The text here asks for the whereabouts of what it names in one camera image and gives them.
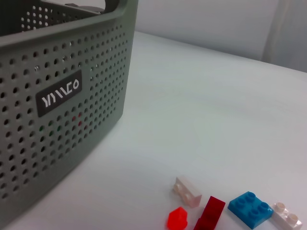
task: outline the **translucent red lego piece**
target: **translucent red lego piece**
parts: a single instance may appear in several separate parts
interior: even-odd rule
[[[198,219],[194,230],[214,230],[224,206],[224,201],[211,196],[201,218]]]
[[[170,230],[184,230],[187,225],[188,213],[182,207],[179,207],[169,213],[167,220],[167,228]]]

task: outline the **basket handle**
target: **basket handle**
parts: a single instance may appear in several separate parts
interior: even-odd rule
[[[113,12],[119,4],[119,0],[106,0],[106,8],[104,13]]]
[[[80,7],[80,8],[86,9],[86,10],[90,10],[90,11],[94,11],[94,12],[98,12],[98,13],[102,14],[102,13],[113,12],[117,8],[119,0],[105,0],[105,2],[106,2],[106,8],[105,9],[102,9],[102,8],[99,8],[99,7],[92,7],[92,6],[78,6],[74,3],[68,3],[68,4],[65,4],[65,5],[73,6],[73,7]]]

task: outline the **white tabletop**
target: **white tabletop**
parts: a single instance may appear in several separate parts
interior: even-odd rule
[[[178,175],[201,207],[171,192]],[[226,202],[216,230],[248,230],[227,209],[246,191],[307,224],[306,178],[306,73],[136,33],[123,117],[6,230],[162,230],[179,206],[192,230],[210,196]]]

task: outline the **perforated basket wall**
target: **perforated basket wall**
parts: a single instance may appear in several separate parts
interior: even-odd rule
[[[72,170],[121,117],[137,10],[136,0],[120,0],[102,15],[13,2],[14,27],[0,33],[0,227]],[[80,74],[82,90],[39,116],[37,94]]]

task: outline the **lego brick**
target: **lego brick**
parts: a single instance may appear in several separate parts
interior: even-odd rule
[[[180,195],[185,204],[198,207],[201,202],[201,193],[184,176],[176,178],[174,191]]]
[[[273,209],[267,203],[259,200],[252,192],[244,193],[230,201],[228,209],[251,229],[266,221],[273,214]]]
[[[187,218],[186,210],[179,207],[169,213],[166,226],[170,230],[184,230],[188,225]]]
[[[194,230],[213,230],[220,218],[220,215],[225,206],[225,202],[211,196],[202,213],[201,218],[198,219]]]
[[[273,206],[274,213],[272,219],[284,230],[299,230],[303,223],[298,217],[290,213],[283,203],[275,203]]]

